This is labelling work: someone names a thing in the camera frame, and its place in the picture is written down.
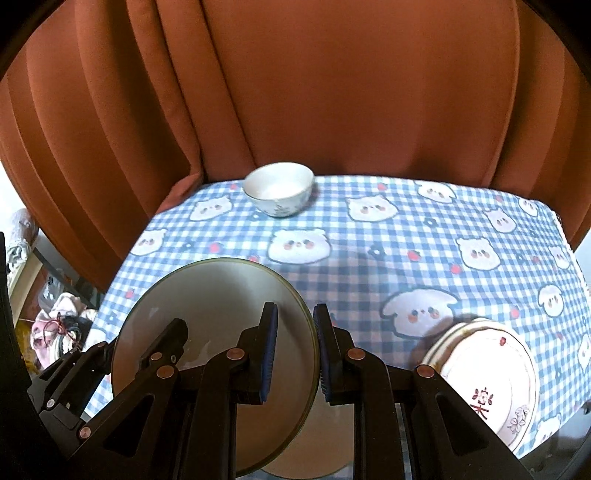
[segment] gingham pattern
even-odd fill
[[[437,337],[397,336],[392,321],[380,317],[384,301],[396,292],[429,286],[458,299],[457,321],[485,317],[512,326],[530,346],[540,371],[540,404],[517,455],[534,447],[541,421],[560,415],[561,424],[591,398],[591,367],[578,360],[583,335],[589,333],[591,307],[583,275],[556,215],[534,202],[538,216],[526,214],[519,197],[494,190],[450,186],[453,203],[437,203],[417,194],[412,180],[385,177],[319,177],[308,208],[287,219],[258,212],[241,192],[240,182],[202,188],[182,205],[154,217],[147,231],[166,229],[163,244],[152,254],[130,254],[103,302],[94,330],[107,340],[119,332],[132,306],[156,281],[190,262],[212,257],[249,258],[285,277],[309,308],[328,304],[338,326],[351,332],[356,345],[386,363],[411,368]],[[357,222],[348,215],[347,198],[384,195],[398,208],[397,216],[381,222]],[[189,219],[199,201],[229,195],[231,211],[214,219]],[[483,210],[501,207],[517,223],[511,233],[499,233]],[[286,265],[267,257],[269,241],[279,230],[325,231],[330,257],[307,265]],[[462,262],[456,239],[486,237],[501,259],[498,268],[479,271]],[[570,266],[557,268],[548,247],[563,247]],[[545,314],[538,291],[560,287],[564,311]],[[104,381],[87,412],[96,414],[112,399]],[[347,468],[330,478],[350,478]],[[248,478],[272,478],[257,472]]]

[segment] screw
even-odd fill
[[[363,360],[365,358],[365,352],[361,348],[350,348],[347,350],[347,356],[351,360]]]
[[[90,436],[91,433],[92,433],[92,430],[89,427],[82,427],[80,429],[80,431],[78,432],[78,436],[82,440],[86,440]]]
[[[242,350],[241,348],[230,348],[230,350],[228,350],[228,352],[226,353],[226,356],[230,360],[240,360],[244,358],[244,350]]]
[[[174,367],[171,365],[163,365],[156,370],[156,375],[159,378],[170,378],[174,375]]]
[[[417,367],[417,373],[423,378],[431,378],[435,375],[435,370],[430,365],[422,364]]]

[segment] tablecloth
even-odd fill
[[[309,308],[327,303],[356,345],[398,367],[420,363],[455,322],[510,325],[540,372],[540,403],[519,457],[591,398],[589,292],[559,218],[541,202],[443,183],[330,176],[316,178],[302,212],[273,219],[255,209],[239,181],[205,186],[150,222],[115,277],[90,342],[114,338],[163,276],[214,257],[272,268]],[[87,413],[111,399],[104,380]]]

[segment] white bowl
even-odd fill
[[[287,217],[306,205],[313,184],[314,173],[308,167],[280,162],[249,173],[242,183],[242,190],[263,213]]]
[[[179,370],[205,364],[236,346],[256,326],[266,301],[277,304],[279,324],[271,390],[262,406],[238,405],[237,476],[275,459],[302,428],[319,379],[314,322],[305,302],[279,274],[255,262],[214,258],[187,265],[153,285],[135,304],[115,345],[113,393],[134,379],[138,361],[175,317],[189,327]]]

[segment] curtain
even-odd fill
[[[67,0],[0,82],[0,158],[103,290],[156,211],[278,160],[539,199],[575,247],[590,95],[515,0]]]

